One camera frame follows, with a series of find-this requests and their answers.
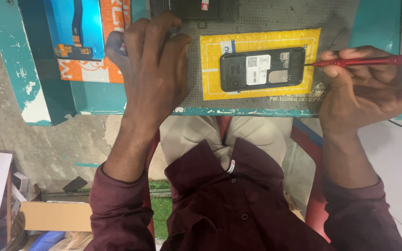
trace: right hand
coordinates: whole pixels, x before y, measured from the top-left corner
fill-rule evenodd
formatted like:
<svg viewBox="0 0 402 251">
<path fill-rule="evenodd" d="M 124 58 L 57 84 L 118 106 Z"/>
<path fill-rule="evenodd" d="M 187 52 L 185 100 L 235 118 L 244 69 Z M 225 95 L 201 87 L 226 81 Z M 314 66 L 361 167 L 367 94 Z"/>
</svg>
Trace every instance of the right hand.
<svg viewBox="0 0 402 251">
<path fill-rule="evenodd" d="M 123 74 L 128 104 L 124 121 L 154 134 L 187 96 L 186 53 L 191 37 L 177 34 L 164 44 L 167 31 L 181 19 L 164 11 L 152 21 L 141 18 L 125 33 L 113 31 L 105 53 Z M 121 51 L 125 43 L 127 55 Z"/>
<path fill-rule="evenodd" d="M 324 51 L 321 60 L 390 56 L 372 46 Z M 330 92 L 319 112 L 327 135 L 355 135 L 358 128 L 402 114 L 402 66 L 328 65 L 323 69 L 331 79 Z"/>
</svg>

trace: shirt sleeve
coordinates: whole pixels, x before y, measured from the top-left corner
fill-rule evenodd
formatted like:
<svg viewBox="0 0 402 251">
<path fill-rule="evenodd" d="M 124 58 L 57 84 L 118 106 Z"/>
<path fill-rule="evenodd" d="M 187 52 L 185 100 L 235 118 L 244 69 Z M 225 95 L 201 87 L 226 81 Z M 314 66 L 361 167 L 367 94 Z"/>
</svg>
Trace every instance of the shirt sleeve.
<svg viewBox="0 0 402 251">
<path fill-rule="evenodd" d="M 328 204 L 324 230 L 331 245 L 340 250 L 402 251 L 402 238 L 385 201 L 384 184 L 348 189 L 323 178 Z"/>
<path fill-rule="evenodd" d="M 155 250 L 147 228 L 153 211 L 142 207 L 147 182 L 145 172 L 139 180 L 126 183 L 106 175 L 103 164 L 97 169 L 89 194 L 93 240 L 85 251 Z"/>
</svg>

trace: red screwdriver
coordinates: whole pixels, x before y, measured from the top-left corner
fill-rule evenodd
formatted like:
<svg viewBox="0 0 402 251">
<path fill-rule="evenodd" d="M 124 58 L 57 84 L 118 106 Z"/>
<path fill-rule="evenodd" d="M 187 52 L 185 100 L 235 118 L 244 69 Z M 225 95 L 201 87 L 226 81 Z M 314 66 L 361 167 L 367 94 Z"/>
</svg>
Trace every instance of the red screwdriver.
<svg viewBox="0 0 402 251">
<path fill-rule="evenodd" d="M 325 67 L 327 65 L 338 65 L 340 67 L 357 65 L 399 65 L 402 64 L 402 55 L 392 55 L 379 58 L 358 58 L 358 59 L 332 59 L 315 63 L 307 63 L 304 66 Z"/>
</svg>

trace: red chair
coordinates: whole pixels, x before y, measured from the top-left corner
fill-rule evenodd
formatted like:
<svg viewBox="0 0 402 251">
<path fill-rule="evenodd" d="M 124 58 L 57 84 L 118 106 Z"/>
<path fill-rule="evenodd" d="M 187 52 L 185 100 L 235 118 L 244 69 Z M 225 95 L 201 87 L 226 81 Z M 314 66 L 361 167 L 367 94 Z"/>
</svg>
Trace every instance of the red chair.
<svg viewBox="0 0 402 251">
<path fill-rule="evenodd" d="M 231 120 L 231 116 L 217 117 L 221 139 L 224 138 L 224 135 L 229 128 L 229 124 L 231 123 Z M 309 127 L 307 127 L 304 123 L 294 118 L 291 139 L 296 142 L 313 159 L 316 164 L 313 186 L 311 188 L 310 199 L 306 208 L 305 223 L 316 232 L 318 232 L 328 242 L 330 242 L 330 239 L 327 237 L 323 230 L 323 224 L 328 218 L 328 213 L 325 212 L 325 204 L 327 203 L 327 201 L 322 194 L 322 138 Z M 148 145 L 144 166 L 144 169 L 147 173 L 148 167 L 150 166 L 151 158 L 153 157 L 159 141 L 160 135 L 158 131 Z M 147 187 L 145 187 L 144 190 L 143 201 L 143 206 L 151 208 L 150 190 L 148 185 Z M 148 225 L 148 229 L 154 237 L 153 220 Z"/>
</svg>

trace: concrete floor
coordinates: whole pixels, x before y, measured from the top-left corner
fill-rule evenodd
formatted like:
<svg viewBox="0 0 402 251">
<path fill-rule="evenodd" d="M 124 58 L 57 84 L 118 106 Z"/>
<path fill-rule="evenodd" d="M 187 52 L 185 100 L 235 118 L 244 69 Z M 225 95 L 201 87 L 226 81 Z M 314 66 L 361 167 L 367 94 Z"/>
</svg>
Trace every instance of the concrete floor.
<svg viewBox="0 0 402 251">
<path fill-rule="evenodd" d="M 23 122 L 0 54 L 0 151 L 14 154 L 15 166 L 48 192 L 81 176 L 91 187 L 96 171 L 90 165 L 103 163 L 116 139 L 120 115 L 78 115 L 53 127 L 30 126 Z M 305 123 L 320 132 L 317 119 Z M 150 177 L 163 179 L 165 159 L 160 146 L 150 167 Z M 306 204 L 314 175 L 313 161 L 292 143 L 282 168 L 285 189 Z"/>
</svg>

